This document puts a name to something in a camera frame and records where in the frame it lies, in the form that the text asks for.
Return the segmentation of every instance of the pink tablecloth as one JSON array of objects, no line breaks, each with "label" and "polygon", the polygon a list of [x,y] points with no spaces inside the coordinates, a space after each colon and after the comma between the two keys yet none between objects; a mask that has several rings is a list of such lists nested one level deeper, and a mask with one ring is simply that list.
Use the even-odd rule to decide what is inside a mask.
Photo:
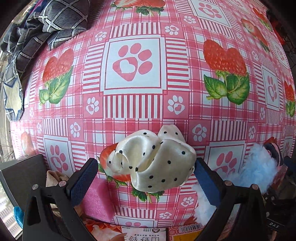
[{"label": "pink tablecloth", "polygon": [[[163,124],[177,125],[222,177],[270,137],[291,154],[295,88],[259,1],[98,2],[89,30],[44,49],[28,71],[25,111],[11,123],[17,157],[41,153],[71,175],[106,146]],[[155,197],[111,181],[114,223],[179,225],[198,204],[196,182]]]}]

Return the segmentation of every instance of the pink foam block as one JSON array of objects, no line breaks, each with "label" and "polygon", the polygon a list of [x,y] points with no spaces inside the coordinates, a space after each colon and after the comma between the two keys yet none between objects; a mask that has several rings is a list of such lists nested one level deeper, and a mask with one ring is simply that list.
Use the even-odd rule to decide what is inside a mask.
[{"label": "pink foam block", "polygon": [[104,222],[110,222],[114,218],[115,210],[105,179],[95,177],[81,202],[81,206],[85,214],[92,218]]}]

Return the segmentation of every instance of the blue fluffy object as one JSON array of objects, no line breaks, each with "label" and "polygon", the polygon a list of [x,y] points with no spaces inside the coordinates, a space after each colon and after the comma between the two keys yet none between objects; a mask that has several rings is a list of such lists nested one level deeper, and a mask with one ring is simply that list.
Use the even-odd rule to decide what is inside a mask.
[{"label": "blue fluffy object", "polygon": [[14,213],[14,216],[15,216],[15,220],[16,222],[18,223],[18,225],[23,228],[23,223],[24,223],[24,211],[21,210],[20,207],[14,207],[13,208],[13,213]]},{"label": "blue fluffy object", "polygon": [[[276,166],[275,159],[269,155],[268,151],[263,146],[254,144],[244,161],[241,171],[239,173],[231,173],[224,179],[230,180],[234,185],[241,187],[250,187],[252,184],[257,184],[263,194],[267,191],[277,173]],[[199,184],[194,185],[192,189],[198,195],[198,207],[195,209],[194,216],[197,218],[197,222],[206,225],[216,207],[209,203]],[[239,205],[235,205],[230,219],[232,217],[235,218],[238,208]]]}]

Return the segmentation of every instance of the white satin scrunchie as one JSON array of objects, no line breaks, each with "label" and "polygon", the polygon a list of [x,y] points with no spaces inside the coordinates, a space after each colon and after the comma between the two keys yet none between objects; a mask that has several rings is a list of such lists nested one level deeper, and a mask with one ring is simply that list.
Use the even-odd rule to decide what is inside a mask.
[{"label": "white satin scrunchie", "polygon": [[196,152],[175,125],[163,125],[158,135],[140,130],[118,143],[107,159],[118,174],[130,174],[133,186],[155,193],[184,184],[193,172]]}]

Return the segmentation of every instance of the gray cloth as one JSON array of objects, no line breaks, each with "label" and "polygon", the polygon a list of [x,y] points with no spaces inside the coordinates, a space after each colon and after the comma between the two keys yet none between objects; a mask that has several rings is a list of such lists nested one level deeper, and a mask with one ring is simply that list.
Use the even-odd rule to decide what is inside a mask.
[{"label": "gray cloth", "polygon": [[39,0],[27,19],[13,24],[4,36],[1,49],[11,54],[3,78],[10,121],[18,121],[24,111],[20,78],[30,60],[46,40],[52,50],[85,31],[89,7],[90,0]]}]

